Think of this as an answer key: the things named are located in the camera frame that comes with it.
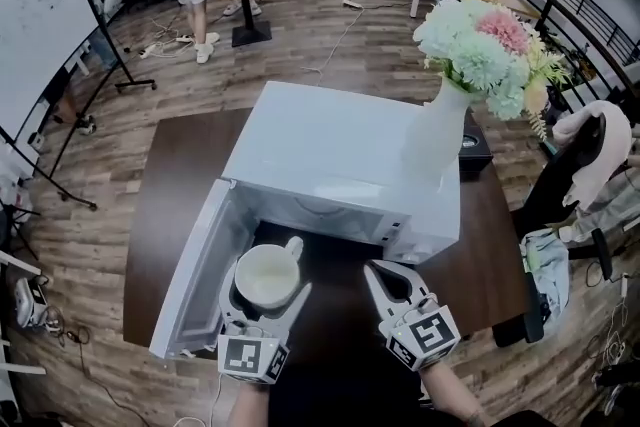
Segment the pastel artificial flower bouquet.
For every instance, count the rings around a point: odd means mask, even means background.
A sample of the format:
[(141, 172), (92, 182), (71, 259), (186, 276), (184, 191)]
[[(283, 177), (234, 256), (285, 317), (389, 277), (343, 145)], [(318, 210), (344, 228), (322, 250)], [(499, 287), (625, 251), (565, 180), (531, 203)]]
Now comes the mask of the pastel artificial flower bouquet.
[(568, 74), (533, 26), (507, 7), (483, 0), (443, 0), (413, 33), (444, 78), (506, 121), (525, 115), (536, 136), (547, 139), (542, 114), (549, 85)]

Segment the black tissue box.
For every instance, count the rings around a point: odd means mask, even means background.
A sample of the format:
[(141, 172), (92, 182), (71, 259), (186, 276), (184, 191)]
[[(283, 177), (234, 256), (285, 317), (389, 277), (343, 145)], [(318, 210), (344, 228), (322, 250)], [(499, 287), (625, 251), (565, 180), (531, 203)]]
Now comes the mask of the black tissue box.
[(470, 109), (464, 119), (464, 130), (459, 151), (460, 175), (474, 177), (479, 175), (493, 160), (484, 132), (474, 119)]

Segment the light blue clothes pile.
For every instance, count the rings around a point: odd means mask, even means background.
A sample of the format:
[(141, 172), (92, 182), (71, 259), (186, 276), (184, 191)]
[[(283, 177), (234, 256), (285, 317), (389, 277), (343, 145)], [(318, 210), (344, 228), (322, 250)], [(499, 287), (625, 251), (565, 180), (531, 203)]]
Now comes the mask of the light blue clothes pile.
[(525, 268), (548, 305), (549, 319), (556, 321), (569, 302), (569, 251), (550, 228), (526, 234), (520, 242)]

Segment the white vase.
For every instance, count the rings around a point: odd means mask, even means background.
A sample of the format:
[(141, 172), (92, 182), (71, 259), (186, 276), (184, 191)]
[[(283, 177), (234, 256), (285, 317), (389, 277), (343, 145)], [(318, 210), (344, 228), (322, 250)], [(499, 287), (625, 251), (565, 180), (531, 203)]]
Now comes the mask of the white vase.
[(471, 94), (442, 77), (435, 99), (425, 102), (411, 120), (402, 150), (403, 169), (412, 177), (440, 185), (458, 158)]

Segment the whiteboard on black stand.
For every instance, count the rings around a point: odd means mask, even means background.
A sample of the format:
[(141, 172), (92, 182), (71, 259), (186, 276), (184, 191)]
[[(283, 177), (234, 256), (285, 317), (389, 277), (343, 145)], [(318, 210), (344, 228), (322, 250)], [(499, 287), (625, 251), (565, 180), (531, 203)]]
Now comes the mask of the whiteboard on black stand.
[(117, 92), (135, 87), (155, 90), (156, 81), (133, 78), (91, 0), (0, 0), (0, 138), (54, 186), (63, 201), (73, 200), (92, 211), (97, 209), (94, 202), (57, 183), (54, 172), (43, 171), (19, 149), (17, 140), (46, 86), (95, 31), (103, 34), (117, 64), (103, 77), (83, 110), (74, 116), (69, 136), (79, 127), (116, 69), (126, 76), (124, 82), (114, 85)]

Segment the white ceramic mug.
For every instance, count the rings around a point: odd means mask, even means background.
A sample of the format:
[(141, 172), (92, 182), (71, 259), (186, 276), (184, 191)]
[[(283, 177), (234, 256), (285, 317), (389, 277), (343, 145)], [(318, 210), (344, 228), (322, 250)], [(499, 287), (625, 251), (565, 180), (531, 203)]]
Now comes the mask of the white ceramic mug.
[(299, 260), (303, 247), (303, 240), (297, 236), (285, 246), (252, 247), (236, 264), (234, 283), (239, 293), (261, 309), (284, 306), (300, 283)]

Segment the black office chair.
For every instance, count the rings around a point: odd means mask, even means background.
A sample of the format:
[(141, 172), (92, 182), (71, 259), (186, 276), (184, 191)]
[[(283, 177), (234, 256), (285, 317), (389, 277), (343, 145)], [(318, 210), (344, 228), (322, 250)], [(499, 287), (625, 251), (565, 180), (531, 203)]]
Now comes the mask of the black office chair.
[[(574, 142), (558, 149), (529, 193), (524, 205), (511, 213), (516, 234), (523, 237), (533, 231), (550, 228), (552, 224), (568, 220), (578, 207), (575, 202), (562, 205), (562, 199), (572, 185), (572, 174), (582, 165), (590, 164), (597, 155), (604, 140), (604, 117), (599, 121), (588, 121), (577, 134)], [(611, 276), (611, 256), (606, 239), (600, 229), (595, 229), (588, 236), (589, 246), (569, 249), (571, 260), (595, 258), (606, 277)], [(508, 347), (524, 340), (534, 343), (544, 336), (544, 327), (551, 322), (549, 309), (543, 296), (538, 293), (532, 274), (525, 268), (526, 261), (522, 256), (525, 271), (529, 307), (525, 313), (492, 327), (496, 345)]]

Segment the person's left forearm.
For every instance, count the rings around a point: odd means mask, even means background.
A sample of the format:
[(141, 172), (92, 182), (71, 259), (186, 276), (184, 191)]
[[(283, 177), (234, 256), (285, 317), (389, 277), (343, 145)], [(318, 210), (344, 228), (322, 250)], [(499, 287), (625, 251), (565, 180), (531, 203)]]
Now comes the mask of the person's left forearm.
[(228, 418), (228, 427), (268, 427), (270, 386), (244, 382), (240, 385)]

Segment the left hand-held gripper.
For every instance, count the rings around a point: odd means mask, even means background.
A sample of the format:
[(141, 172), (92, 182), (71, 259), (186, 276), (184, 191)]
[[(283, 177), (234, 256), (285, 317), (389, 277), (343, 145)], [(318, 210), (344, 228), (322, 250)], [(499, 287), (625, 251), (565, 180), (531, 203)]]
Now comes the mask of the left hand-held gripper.
[(306, 283), (281, 310), (258, 320), (258, 311), (235, 284), (236, 268), (233, 263), (219, 293), (224, 330), (218, 336), (218, 371), (238, 381), (275, 384), (289, 356), (291, 329), (313, 285)]

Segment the pink cloth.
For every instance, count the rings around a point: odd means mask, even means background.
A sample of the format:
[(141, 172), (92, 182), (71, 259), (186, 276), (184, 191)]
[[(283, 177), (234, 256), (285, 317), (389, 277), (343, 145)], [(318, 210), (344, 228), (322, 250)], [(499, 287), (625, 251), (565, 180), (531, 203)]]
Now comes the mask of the pink cloth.
[(588, 121), (599, 121), (601, 116), (605, 122), (601, 148), (590, 164), (582, 165), (572, 174), (572, 185), (562, 199), (563, 206), (577, 202), (581, 210), (588, 209), (613, 172), (627, 160), (632, 146), (630, 122), (617, 105), (608, 101), (591, 102), (560, 119), (552, 129), (553, 137), (560, 146), (565, 146), (576, 140)]

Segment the dark wooden table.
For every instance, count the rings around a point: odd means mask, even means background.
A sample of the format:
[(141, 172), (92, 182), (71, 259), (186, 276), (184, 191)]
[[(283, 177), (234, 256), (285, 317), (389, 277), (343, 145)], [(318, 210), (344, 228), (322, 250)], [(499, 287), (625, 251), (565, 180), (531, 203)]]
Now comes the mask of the dark wooden table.
[[(162, 120), (146, 161), (130, 232), (123, 338), (150, 344), (168, 286), (213, 182), (220, 176), (249, 109)], [(470, 335), (530, 307), (527, 279), (496, 169), (488, 164), (461, 185), (459, 241), (421, 272)]]

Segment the grey spare gripper device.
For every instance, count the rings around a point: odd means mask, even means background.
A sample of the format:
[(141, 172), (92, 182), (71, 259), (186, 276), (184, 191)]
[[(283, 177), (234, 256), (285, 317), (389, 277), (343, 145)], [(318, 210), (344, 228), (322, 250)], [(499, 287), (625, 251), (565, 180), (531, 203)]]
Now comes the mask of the grey spare gripper device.
[(48, 320), (48, 301), (44, 286), (49, 279), (36, 276), (31, 279), (19, 278), (15, 283), (16, 322), (22, 328), (43, 327)]

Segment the white microwave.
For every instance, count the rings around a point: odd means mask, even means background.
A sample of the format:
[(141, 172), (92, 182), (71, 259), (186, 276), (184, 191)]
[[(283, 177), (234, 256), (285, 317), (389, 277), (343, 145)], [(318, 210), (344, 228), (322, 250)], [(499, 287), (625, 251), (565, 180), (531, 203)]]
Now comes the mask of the white microwave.
[(459, 238), (458, 158), (434, 187), (403, 169), (423, 105), (268, 82), (182, 250), (150, 342), (172, 358), (215, 343), (218, 293), (262, 222), (379, 246), (420, 264)]

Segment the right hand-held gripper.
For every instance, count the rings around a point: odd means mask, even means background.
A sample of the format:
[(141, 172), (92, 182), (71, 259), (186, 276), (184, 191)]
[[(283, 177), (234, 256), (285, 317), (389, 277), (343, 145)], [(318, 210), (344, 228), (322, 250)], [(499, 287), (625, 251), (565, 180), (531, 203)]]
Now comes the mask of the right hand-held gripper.
[(364, 265), (364, 275), (382, 320), (379, 330), (386, 348), (408, 369), (431, 366), (456, 348), (461, 335), (448, 306), (415, 307), (395, 315), (403, 303), (423, 306), (435, 300), (412, 267), (370, 260)]

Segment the black folding chair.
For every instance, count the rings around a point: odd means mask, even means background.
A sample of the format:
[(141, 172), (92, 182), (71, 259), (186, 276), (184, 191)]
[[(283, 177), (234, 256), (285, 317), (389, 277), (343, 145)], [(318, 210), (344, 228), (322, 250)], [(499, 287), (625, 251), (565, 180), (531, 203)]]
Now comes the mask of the black folding chair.
[(23, 217), (26, 214), (40, 216), (40, 213), (5, 204), (0, 199), (0, 251), (13, 256), (18, 251), (28, 252), (36, 261), (39, 256), (22, 233)]

